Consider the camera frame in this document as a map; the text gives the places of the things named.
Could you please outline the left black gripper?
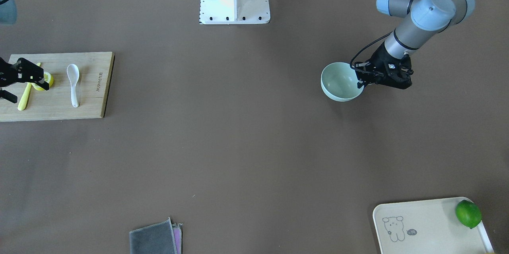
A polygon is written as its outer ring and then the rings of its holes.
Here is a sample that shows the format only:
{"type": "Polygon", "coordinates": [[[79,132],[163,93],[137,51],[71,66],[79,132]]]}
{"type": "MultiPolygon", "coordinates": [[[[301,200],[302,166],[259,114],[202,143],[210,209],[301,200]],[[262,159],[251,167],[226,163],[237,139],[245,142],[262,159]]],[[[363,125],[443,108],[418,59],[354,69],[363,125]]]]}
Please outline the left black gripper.
{"type": "Polygon", "coordinates": [[[412,63],[409,54],[398,59],[389,54],[384,44],[373,53],[366,62],[350,62],[350,68],[359,80],[357,87],[369,84],[381,84],[396,89],[407,89],[412,86],[412,63]]]}

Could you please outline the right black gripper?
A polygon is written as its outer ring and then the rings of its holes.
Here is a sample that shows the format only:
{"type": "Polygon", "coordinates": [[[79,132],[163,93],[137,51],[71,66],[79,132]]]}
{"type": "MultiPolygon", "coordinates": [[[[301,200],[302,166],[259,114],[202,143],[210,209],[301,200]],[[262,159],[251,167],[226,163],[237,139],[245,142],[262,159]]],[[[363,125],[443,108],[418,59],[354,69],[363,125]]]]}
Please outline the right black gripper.
{"type": "Polygon", "coordinates": [[[15,64],[9,64],[3,58],[0,59],[0,87],[8,87],[14,83],[35,83],[44,90],[50,89],[50,84],[45,81],[44,69],[23,57],[15,64]]]}

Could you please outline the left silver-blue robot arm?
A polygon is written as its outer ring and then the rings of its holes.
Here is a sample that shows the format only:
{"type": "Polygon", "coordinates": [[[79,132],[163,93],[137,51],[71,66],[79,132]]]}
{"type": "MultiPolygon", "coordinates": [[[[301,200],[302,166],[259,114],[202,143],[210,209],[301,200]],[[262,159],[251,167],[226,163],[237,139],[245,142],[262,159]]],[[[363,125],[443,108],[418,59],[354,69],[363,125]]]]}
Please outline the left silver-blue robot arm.
{"type": "Polygon", "coordinates": [[[402,18],[383,43],[365,62],[351,60],[358,89],[369,84],[381,84],[396,89],[411,87],[411,55],[433,35],[470,17],[475,0],[376,0],[380,13],[402,18]]]}

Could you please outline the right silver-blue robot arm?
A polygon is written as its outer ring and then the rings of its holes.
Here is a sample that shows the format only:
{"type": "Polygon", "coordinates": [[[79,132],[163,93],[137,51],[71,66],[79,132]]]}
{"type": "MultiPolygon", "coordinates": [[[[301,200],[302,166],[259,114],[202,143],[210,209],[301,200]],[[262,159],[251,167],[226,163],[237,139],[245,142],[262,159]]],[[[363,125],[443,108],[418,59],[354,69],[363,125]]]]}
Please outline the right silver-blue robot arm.
{"type": "MultiPolygon", "coordinates": [[[[1,0],[0,18],[2,25],[13,25],[17,21],[17,8],[14,0],[1,0]]],[[[43,90],[49,90],[50,84],[45,81],[43,68],[20,57],[14,64],[0,59],[0,97],[11,103],[17,103],[17,96],[3,90],[14,83],[35,83],[43,90]]]]}

